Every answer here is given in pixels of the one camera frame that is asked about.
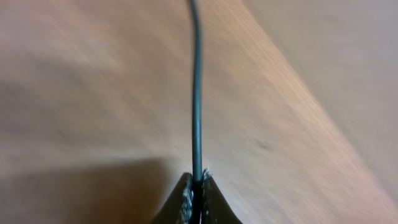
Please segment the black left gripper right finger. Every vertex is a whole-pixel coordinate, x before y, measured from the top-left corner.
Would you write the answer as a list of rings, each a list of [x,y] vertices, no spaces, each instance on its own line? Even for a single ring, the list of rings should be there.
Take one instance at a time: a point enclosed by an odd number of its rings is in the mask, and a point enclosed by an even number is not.
[[[242,224],[228,205],[209,169],[203,171],[201,202],[201,224]]]

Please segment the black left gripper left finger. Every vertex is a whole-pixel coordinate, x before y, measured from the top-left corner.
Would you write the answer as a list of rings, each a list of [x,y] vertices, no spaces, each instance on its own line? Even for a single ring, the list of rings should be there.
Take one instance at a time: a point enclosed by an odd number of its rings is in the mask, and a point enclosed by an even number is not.
[[[193,214],[193,180],[183,173],[151,224],[189,224]]]

